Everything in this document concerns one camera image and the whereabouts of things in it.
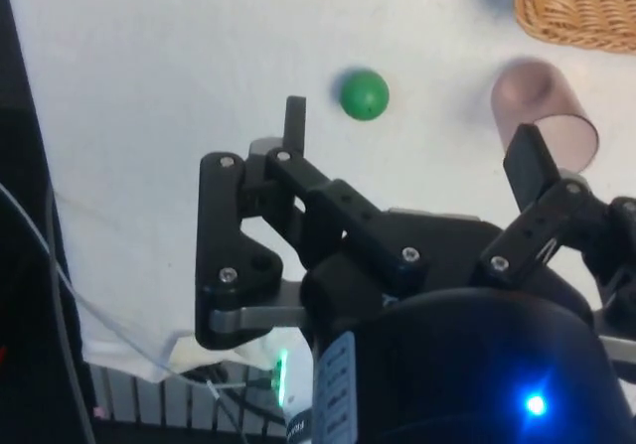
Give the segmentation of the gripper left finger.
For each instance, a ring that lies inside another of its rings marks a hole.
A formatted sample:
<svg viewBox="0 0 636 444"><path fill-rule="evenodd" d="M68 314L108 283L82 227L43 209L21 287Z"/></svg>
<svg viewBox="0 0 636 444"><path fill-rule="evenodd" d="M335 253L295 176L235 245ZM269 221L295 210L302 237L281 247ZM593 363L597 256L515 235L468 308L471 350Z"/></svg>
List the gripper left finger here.
<svg viewBox="0 0 636 444"><path fill-rule="evenodd" d="M228 350L280 327L309 335L359 321L423 284L420 219L384 212L304 155L306 100L289 96L280 137L200 163L195 334Z"/></svg>

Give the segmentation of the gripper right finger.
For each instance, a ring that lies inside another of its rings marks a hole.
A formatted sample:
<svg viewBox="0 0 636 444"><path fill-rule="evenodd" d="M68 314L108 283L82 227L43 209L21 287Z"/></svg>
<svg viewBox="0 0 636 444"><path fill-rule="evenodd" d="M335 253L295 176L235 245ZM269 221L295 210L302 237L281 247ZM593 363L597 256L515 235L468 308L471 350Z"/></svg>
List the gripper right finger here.
<svg viewBox="0 0 636 444"><path fill-rule="evenodd" d="M561 173L539 128L518 127L503 160L520 215L482 253L495 283L520 289L563 246L581 254L611 325L635 323L635 200L605 204Z"/></svg>

